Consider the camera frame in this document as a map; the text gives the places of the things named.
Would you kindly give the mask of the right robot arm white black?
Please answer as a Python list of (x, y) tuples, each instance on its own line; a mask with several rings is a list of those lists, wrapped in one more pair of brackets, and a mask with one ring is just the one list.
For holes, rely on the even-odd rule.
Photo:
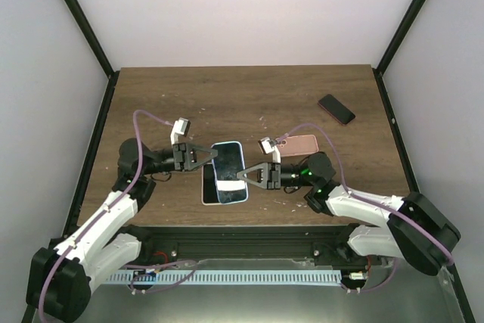
[(430, 276), (453, 265), (451, 252), (461, 234), (426, 196), (415, 191), (405, 197), (356, 191), (335, 181), (335, 175), (323, 152), (296, 165), (262, 162), (237, 172), (240, 180), (265, 190), (307, 187), (304, 199), (315, 213), (358, 220), (348, 238), (336, 245), (344, 264), (362, 256), (386, 256), (403, 259)]

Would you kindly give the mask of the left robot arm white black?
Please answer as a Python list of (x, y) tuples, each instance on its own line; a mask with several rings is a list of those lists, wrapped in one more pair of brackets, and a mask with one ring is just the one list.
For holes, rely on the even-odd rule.
[(190, 172), (217, 154), (192, 143), (151, 151), (137, 138), (125, 140), (119, 147), (117, 179), (105, 201), (69, 237), (32, 258), (26, 302), (37, 308), (41, 321), (74, 322), (113, 273), (132, 261), (147, 265), (153, 244), (121, 229), (149, 201), (156, 187), (150, 175)]

